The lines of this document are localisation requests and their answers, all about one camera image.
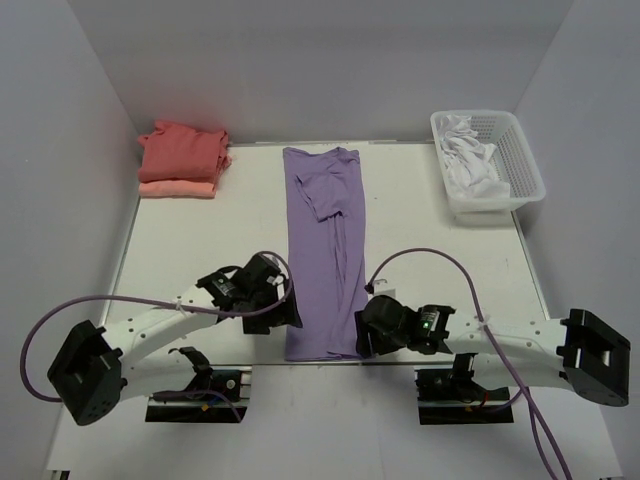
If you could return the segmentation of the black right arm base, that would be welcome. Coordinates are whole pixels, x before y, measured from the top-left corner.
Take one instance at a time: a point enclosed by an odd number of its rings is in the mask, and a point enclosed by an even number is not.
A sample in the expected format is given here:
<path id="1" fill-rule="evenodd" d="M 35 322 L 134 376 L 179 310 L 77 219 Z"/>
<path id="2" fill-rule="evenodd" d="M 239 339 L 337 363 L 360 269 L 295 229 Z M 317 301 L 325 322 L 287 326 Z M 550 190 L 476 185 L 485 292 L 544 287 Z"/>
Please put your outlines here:
<path id="1" fill-rule="evenodd" d="M 487 390 L 474 381 L 473 355 L 456 355 L 450 365 L 415 370 L 419 423 L 422 426 L 494 425 L 514 422 L 519 398 L 508 387 Z"/>

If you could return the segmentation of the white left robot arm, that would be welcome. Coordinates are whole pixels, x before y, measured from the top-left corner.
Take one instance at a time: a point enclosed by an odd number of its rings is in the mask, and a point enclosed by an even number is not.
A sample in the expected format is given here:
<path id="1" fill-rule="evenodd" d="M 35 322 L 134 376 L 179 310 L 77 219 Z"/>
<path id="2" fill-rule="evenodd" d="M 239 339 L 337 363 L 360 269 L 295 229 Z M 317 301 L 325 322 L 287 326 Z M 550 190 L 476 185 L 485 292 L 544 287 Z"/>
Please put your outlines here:
<path id="1" fill-rule="evenodd" d="M 170 301 L 134 301 L 146 311 L 112 325 L 75 325 L 49 367 L 49 382 L 79 426 L 136 397 L 235 412 L 241 374 L 226 379 L 204 353 L 175 341 L 234 318 L 241 319 L 246 335 L 302 325 L 291 269 L 270 251 L 254 254 L 243 267 L 221 267 Z"/>

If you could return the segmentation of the purple t-shirt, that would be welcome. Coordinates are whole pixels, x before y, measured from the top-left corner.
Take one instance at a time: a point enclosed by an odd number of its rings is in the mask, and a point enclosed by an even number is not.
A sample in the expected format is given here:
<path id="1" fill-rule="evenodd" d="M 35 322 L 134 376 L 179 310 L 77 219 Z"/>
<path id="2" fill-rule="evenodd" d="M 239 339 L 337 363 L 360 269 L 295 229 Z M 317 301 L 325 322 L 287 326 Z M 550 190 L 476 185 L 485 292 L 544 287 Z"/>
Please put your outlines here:
<path id="1" fill-rule="evenodd" d="M 355 313 L 365 292 L 366 204 L 359 152 L 283 150 L 288 265 L 300 328 L 287 330 L 289 361 L 353 359 Z"/>

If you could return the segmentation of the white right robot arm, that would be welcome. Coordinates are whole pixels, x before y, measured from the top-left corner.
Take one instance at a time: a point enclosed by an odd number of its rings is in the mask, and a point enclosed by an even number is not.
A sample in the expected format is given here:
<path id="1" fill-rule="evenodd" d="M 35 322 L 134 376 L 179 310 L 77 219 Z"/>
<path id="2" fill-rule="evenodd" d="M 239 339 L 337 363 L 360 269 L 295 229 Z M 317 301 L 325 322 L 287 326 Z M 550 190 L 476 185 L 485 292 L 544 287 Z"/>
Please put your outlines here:
<path id="1" fill-rule="evenodd" d="M 355 325 L 363 358 L 402 349 L 453 356 L 450 383 L 485 390 L 525 384 L 569 390 L 609 407 L 629 403 L 631 343 L 588 310 L 526 324 L 482 323 L 450 306 L 412 310 L 378 295 L 356 312 Z"/>

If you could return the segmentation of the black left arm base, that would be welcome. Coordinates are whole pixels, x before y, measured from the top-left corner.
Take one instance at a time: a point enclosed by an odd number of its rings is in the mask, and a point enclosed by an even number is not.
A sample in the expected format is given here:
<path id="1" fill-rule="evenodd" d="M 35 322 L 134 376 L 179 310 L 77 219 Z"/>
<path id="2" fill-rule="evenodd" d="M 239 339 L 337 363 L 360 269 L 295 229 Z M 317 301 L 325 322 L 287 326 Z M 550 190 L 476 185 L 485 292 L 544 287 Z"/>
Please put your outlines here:
<path id="1" fill-rule="evenodd" d="M 152 396 L 147 423 L 236 424 L 244 419 L 251 396 L 250 367 L 212 368 L 198 374 L 180 394 Z"/>

